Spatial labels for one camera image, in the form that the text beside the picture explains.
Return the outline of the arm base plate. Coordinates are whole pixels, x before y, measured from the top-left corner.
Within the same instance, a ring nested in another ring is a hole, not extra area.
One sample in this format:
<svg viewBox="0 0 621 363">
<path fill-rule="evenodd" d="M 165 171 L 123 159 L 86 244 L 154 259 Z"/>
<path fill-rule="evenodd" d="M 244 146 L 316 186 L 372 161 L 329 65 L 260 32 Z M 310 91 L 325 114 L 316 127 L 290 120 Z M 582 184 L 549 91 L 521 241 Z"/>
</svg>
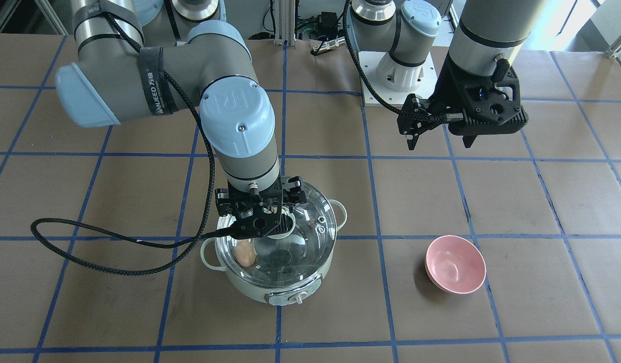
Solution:
<svg viewBox="0 0 621 363">
<path fill-rule="evenodd" d="M 384 101 L 398 108 L 410 93 L 428 99 L 437 84 L 431 53 L 422 65 L 414 68 L 396 64 L 387 52 L 359 51 L 357 55 L 373 89 Z"/>
</svg>

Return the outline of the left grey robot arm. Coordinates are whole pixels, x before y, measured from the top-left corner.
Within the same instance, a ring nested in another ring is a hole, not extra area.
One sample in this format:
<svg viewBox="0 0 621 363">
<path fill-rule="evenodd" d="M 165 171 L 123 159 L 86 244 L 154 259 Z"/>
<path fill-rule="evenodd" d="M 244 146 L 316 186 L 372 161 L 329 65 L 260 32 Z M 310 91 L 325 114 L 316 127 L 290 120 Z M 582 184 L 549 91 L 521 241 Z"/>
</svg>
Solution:
<svg viewBox="0 0 621 363">
<path fill-rule="evenodd" d="M 410 151 L 440 126 L 470 148 L 478 136 L 514 134 L 529 122 L 513 63 L 544 1 L 467 1 L 433 93 L 419 97 L 442 15 L 426 1 L 347 1 L 345 43 L 361 81 L 397 115 Z"/>
</svg>

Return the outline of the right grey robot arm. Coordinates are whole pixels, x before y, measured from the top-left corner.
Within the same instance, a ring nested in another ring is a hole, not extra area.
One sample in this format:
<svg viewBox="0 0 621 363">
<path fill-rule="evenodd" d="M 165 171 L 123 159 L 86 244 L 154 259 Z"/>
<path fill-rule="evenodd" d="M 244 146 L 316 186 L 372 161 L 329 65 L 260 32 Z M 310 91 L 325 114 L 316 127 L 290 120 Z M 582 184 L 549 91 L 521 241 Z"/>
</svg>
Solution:
<svg viewBox="0 0 621 363">
<path fill-rule="evenodd" d="M 217 19 L 216 1 L 184 5 L 202 10 L 184 44 L 150 46 L 141 1 L 73 1 L 78 62 L 59 68 L 55 88 L 81 127 L 118 126 L 149 116 L 191 110 L 209 151 L 227 175 L 216 191 L 221 216 L 235 218 L 230 236 L 282 238 L 296 226 L 292 206 L 306 202 L 299 177 L 284 178 L 275 113 L 260 86 L 239 31 Z"/>
</svg>

